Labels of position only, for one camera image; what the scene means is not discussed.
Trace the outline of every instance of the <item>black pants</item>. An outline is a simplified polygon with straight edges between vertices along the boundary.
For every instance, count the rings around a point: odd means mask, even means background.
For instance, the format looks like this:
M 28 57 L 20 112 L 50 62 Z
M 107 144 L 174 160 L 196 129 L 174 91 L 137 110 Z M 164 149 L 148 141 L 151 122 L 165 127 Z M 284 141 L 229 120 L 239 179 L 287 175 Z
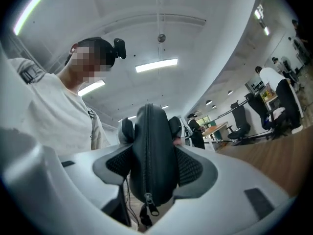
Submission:
M 201 148 L 201 149 L 205 149 L 204 147 L 204 140 L 202 138 L 202 134 L 196 134 L 194 133 L 194 137 L 191 138 L 192 144 L 196 147 L 196 148 Z
M 294 96 L 286 79 L 279 82 L 276 88 L 276 94 L 282 106 L 286 109 L 286 114 L 291 120 L 292 128 L 294 129 L 299 127 L 301 124 L 298 105 L 295 102 Z

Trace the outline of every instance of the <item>black hair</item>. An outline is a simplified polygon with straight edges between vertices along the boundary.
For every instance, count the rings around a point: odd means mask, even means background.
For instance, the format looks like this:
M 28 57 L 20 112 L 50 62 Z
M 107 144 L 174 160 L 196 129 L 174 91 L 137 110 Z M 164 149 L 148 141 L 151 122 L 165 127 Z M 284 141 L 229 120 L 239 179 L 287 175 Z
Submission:
M 99 58 L 106 60 L 107 66 L 113 66 L 115 63 L 115 55 L 113 52 L 112 45 L 102 39 L 101 37 L 92 37 L 92 38 L 86 38 L 82 41 L 79 41 L 78 47 L 95 47 L 97 54 L 99 55 Z M 65 65 L 69 62 L 72 54 L 68 55 Z
M 260 66 L 255 67 L 255 72 L 256 73 L 260 73 L 261 70 L 262 70 L 262 67 L 260 67 Z
M 192 118 L 192 117 L 194 117 L 194 116 L 195 116 L 195 114 L 190 113 L 190 114 L 187 116 L 187 118 L 189 119 L 189 118 Z

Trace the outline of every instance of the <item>black cable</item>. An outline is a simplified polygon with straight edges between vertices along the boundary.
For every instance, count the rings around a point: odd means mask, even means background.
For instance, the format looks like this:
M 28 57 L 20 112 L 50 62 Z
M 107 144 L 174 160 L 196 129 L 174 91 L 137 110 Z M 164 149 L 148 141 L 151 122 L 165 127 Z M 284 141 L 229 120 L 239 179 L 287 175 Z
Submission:
M 136 220 L 136 222 L 137 222 L 137 225 L 138 225 L 138 227 L 139 227 L 139 220 L 138 220 L 138 218 L 137 218 L 135 212 L 133 211 L 133 209 L 132 209 L 132 207 L 131 207 L 131 194 L 130 194 L 130 191 L 129 191 L 129 185 L 128 185 L 127 178 L 126 178 L 126 184 L 127 184 L 127 194 L 128 194 L 127 198 L 129 199 L 129 208 L 130 208 L 132 211 L 128 209 L 127 205 L 126 205 L 126 208 L 127 208 L 127 210 L 131 213 L 131 215 L 133 215 L 133 217 L 135 218 L 135 220 Z

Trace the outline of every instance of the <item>white t-shirt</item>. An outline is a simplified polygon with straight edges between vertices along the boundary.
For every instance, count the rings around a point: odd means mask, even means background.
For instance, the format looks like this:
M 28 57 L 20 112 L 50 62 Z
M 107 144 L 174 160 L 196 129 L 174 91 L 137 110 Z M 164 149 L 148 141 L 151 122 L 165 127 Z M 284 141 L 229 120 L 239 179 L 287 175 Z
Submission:
M 263 68 L 260 71 L 260 78 L 263 81 L 264 85 L 269 83 L 273 91 L 276 91 L 276 88 L 281 80 L 286 79 L 284 76 L 276 72 L 273 68 Z
M 38 83 L 27 86 L 33 93 L 33 100 L 18 127 L 21 132 L 54 148 L 58 155 L 110 145 L 97 115 L 97 124 L 91 136 L 92 120 L 85 103 L 80 96 L 68 90 L 56 75 L 46 73 Z

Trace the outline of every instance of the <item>office chair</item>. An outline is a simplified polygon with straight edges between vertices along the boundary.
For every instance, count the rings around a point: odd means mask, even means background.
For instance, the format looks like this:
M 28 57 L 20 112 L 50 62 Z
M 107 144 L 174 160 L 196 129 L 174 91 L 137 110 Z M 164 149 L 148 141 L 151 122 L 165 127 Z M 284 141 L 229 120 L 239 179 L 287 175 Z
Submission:
M 228 138 L 232 140 L 238 140 L 234 145 L 243 145 L 248 144 L 248 139 L 244 139 L 246 137 L 246 134 L 250 131 L 251 126 L 246 121 L 246 112 L 243 105 L 239 106 L 238 101 L 236 103 L 233 103 L 230 105 L 231 109 L 234 109 L 232 111 L 235 121 L 237 130 L 232 130 L 232 125 L 227 127 L 227 129 L 230 129 L 231 133 L 228 134 Z
M 281 135 L 286 136 L 284 130 L 281 128 L 282 123 L 287 120 L 287 114 L 284 111 L 277 119 L 274 119 L 273 112 L 275 109 L 269 111 L 261 98 L 261 95 L 254 96 L 252 93 L 245 95 L 250 107 L 260 116 L 261 126 L 264 130 L 273 129 L 273 132 L 268 133 L 265 137 L 272 136 L 272 139 L 276 139 Z

